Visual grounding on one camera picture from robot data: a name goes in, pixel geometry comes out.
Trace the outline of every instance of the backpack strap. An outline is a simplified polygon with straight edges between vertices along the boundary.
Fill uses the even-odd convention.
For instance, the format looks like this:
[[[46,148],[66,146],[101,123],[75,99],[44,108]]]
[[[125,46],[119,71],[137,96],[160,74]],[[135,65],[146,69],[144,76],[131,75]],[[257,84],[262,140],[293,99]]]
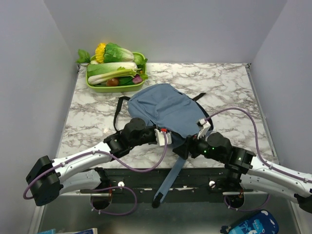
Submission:
[[[113,121],[114,128],[115,128],[116,132],[118,132],[118,130],[116,128],[116,120],[117,120],[117,116],[118,116],[119,112],[121,111],[122,103],[123,103],[124,100],[129,101],[130,98],[127,97],[127,96],[123,96],[123,97],[120,97],[118,99],[117,108],[116,108],[116,111],[115,111],[114,121]]]
[[[198,94],[196,97],[192,98],[193,101],[197,101],[199,100],[200,98],[202,98],[206,93],[200,93]]]

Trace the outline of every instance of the blue toy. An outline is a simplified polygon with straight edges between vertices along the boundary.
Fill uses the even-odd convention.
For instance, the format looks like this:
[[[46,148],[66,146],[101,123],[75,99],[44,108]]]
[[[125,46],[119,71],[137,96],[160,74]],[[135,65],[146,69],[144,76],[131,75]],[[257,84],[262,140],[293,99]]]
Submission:
[[[224,234],[277,234],[278,224],[275,218],[266,210],[261,210],[251,217],[245,217],[231,226],[223,226]]]

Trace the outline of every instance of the green leaf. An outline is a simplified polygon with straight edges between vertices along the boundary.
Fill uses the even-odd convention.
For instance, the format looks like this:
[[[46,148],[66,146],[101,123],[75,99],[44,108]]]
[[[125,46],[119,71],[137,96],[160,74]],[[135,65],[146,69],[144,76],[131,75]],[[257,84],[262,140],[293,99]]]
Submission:
[[[117,44],[108,43],[105,46],[104,62],[132,62],[134,55],[129,50],[121,48]]]
[[[130,81],[132,81],[132,77],[120,77],[119,86],[127,85],[127,83]]]
[[[128,81],[127,83],[123,84],[123,86],[126,86],[126,85],[134,85],[134,83],[133,83],[132,80],[130,80],[130,81]]]
[[[78,49],[78,55],[79,55],[79,59],[77,59],[76,63],[84,63],[84,62],[90,63],[91,62],[90,54],[87,51]]]
[[[143,58],[144,57],[140,54],[134,54],[134,62],[136,63],[137,66],[146,64],[147,58],[146,59]]]
[[[142,80],[148,79],[148,75],[147,74],[139,74],[139,75],[142,78]]]

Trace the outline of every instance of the blue package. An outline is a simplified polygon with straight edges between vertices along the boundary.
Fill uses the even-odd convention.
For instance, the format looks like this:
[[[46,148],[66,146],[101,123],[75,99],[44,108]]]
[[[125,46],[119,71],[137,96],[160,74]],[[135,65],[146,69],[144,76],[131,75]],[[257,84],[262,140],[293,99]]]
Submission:
[[[52,230],[49,230],[49,231],[45,231],[45,232],[42,232],[42,233],[38,233],[38,234],[55,234],[55,229],[52,229]]]
[[[95,234],[95,233],[94,233],[93,229],[89,229],[89,230],[85,230],[85,231],[78,232],[75,234]]]
[[[243,221],[241,219],[236,224],[223,228],[222,231],[228,234],[277,234],[279,227],[270,212],[261,210]]]

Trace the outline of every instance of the purple vegetable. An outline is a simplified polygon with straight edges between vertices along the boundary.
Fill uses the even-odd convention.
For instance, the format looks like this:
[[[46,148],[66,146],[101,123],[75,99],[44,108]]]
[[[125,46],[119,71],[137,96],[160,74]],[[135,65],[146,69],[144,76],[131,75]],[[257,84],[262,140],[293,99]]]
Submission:
[[[143,81],[143,80],[142,80],[142,78],[140,77],[139,74],[136,74],[135,77],[132,79],[132,82],[133,82],[134,84],[139,84],[139,83],[141,83],[142,81]]]

